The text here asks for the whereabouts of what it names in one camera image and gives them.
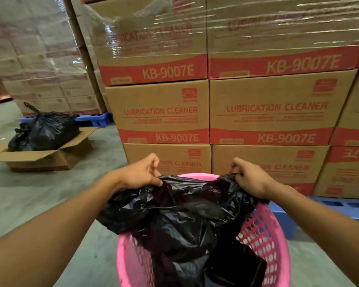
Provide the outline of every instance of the hand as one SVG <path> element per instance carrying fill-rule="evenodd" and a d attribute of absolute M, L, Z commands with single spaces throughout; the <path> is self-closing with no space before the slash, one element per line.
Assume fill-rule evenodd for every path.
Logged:
<path fill-rule="evenodd" d="M 239 173 L 235 181 L 249 194 L 262 199 L 270 199 L 270 191 L 276 184 L 274 178 L 267 174 L 259 165 L 234 158 L 230 173 Z"/>
<path fill-rule="evenodd" d="M 161 174 L 157 170 L 159 162 L 157 155 L 151 153 L 136 163 L 114 170 L 114 175 L 119 182 L 118 190 L 135 189 L 148 184 L 161 186 L 162 180 L 158 178 Z"/>

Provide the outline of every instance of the left hand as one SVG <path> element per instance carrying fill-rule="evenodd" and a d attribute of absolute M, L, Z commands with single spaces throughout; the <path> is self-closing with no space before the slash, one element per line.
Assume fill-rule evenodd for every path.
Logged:
<path fill-rule="evenodd" d="M 129 166 L 114 170 L 108 175 L 112 175 L 118 180 L 118 189 L 116 191 L 136 189 L 148 184 L 161 186 L 162 180 L 158 178 L 161 174 L 157 170 L 159 162 L 160 159 L 157 155 L 151 153 L 148 157 Z"/>

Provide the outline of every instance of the concrete floor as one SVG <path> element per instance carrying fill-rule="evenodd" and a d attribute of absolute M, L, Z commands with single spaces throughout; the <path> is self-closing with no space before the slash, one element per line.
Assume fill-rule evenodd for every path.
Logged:
<path fill-rule="evenodd" d="M 20 118 L 14 102 L 0 104 L 0 143 L 12 138 Z M 95 150 L 70 171 L 12 173 L 0 163 L 0 236 L 79 193 L 108 171 L 127 164 L 114 125 L 97 130 L 90 139 Z M 55 286 L 119 286 L 117 240 L 117 235 L 94 222 Z M 305 234 L 288 243 L 292 287 L 354 286 Z"/>

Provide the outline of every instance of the forearm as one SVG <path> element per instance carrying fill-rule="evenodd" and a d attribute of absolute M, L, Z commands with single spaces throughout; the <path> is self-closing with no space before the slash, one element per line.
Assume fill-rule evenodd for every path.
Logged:
<path fill-rule="evenodd" d="M 278 204 L 359 287 L 359 222 L 276 184 L 270 199 Z"/>
<path fill-rule="evenodd" d="M 0 287 L 53 286 L 114 184 L 107 176 L 0 238 Z"/>

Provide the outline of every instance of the open cardboard box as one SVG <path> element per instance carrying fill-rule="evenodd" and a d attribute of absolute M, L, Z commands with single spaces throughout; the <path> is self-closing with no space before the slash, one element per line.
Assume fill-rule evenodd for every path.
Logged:
<path fill-rule="evenodd" d="M 58 150 L 8 152 L 8 143 L 0 144 L 0 162 L 16 172 L 70 170 L 93 149 L 88 136 L 97 129 L 80 128 L 80 134 Z"/>

